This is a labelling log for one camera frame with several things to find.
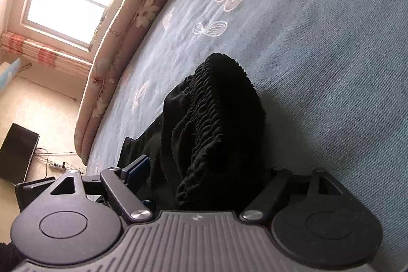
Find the blue bed sheet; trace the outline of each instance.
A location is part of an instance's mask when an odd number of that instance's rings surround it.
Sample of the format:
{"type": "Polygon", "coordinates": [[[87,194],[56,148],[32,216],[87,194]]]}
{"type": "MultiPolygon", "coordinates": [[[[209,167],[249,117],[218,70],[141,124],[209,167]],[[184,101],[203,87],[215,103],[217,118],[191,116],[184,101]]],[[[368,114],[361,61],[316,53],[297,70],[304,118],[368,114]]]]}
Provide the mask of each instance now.
{"type": "Polygon", "coordinates": [[[408,1],[169,0],[103,117],[88,174],[117,163],[209,54],[245,69],[266,111],[264,160],[326,168],[380,219],[374,267],[408,262],[408,1]]]}

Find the black fabric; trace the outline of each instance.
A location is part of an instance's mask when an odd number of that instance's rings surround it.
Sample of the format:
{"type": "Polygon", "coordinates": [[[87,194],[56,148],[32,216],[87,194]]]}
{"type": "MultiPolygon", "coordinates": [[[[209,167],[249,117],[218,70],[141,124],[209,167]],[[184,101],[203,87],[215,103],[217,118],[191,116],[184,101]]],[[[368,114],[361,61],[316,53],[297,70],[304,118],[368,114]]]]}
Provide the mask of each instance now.
{"type": "Polygon", "coordinates": [[[20,264],[17,250],[12,243],[0,243],[0,272],[9,272],[20,264]]]}
{"type": "Polygon", "coordinates": [[[118,166],[149,156],[148,184],[162,209],[240,211],[264,186],[264,118],[244,70],[212,54],[167,95],[140,138],[125,139],[118,166]]]}

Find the bed sheet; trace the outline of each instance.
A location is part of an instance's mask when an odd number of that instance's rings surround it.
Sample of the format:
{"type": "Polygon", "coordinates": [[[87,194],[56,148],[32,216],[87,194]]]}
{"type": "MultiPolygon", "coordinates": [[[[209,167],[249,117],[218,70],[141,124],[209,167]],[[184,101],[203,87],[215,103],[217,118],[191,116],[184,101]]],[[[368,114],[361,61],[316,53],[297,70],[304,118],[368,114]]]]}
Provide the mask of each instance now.
{"type": "Polygon", "coordinates": [[[266,111],[264,160],[326,168],[380,219],[374,266],[408,252],[407,0],[168,0],[103,117],[88,174],[117,163],[211,53],[236,59],[266,111]]]}

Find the bed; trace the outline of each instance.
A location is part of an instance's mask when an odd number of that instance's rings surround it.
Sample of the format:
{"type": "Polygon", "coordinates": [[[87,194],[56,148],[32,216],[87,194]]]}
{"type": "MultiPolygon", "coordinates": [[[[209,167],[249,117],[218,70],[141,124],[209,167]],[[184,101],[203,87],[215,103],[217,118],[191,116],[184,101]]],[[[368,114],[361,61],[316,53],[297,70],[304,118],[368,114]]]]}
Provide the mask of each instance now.
{"type": "Polygon", "coordinates": [[[168,92],[224,53],[266,111],[265,163],[327,169],[383,225],[374,267],[407,268],[408,2],[167,0],[158,14],[154,0],[144,4],[140,24],[154,20],[112,99],[94,108],[87,174],[115,165],[124,138],[142,134],[168,92]]]}

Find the ribbed gray surface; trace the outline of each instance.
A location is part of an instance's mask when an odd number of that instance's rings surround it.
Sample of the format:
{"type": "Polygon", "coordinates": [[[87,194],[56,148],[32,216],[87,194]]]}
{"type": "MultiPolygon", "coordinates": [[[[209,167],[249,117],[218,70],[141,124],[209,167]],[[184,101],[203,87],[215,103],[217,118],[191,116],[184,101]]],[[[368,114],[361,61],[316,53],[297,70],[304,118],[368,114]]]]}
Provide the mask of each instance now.
{"type": "MultiPolygon", "coordinates": [[[[50,269],[32,264],[16,272],[50,269]]],[[[113,251],[76,272],[312,272],[282,255],[266,230],[244,225],[232,213],[163,212],[134,225],[113,251]]],[[[349,272],[374,272],[365,265],[349,272]]]]}

